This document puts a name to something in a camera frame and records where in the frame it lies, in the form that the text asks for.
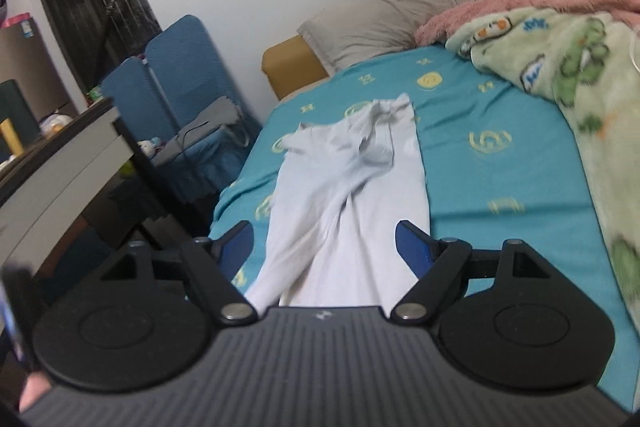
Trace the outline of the person's left hand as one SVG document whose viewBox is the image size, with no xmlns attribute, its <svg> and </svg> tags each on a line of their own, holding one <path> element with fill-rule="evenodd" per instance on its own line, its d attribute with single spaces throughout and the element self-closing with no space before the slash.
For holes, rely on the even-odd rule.
<svg viewBox="0 0 640 427">
<path fill-rule="evenodd" d="M 43 395 L 45 395 L 52 385 L 48 377 L 41 372 L 31 373 L 27 376 L 20 401 L 18 401 L 18 410 L 24 412 L 36 403 Z"/>
</svg>

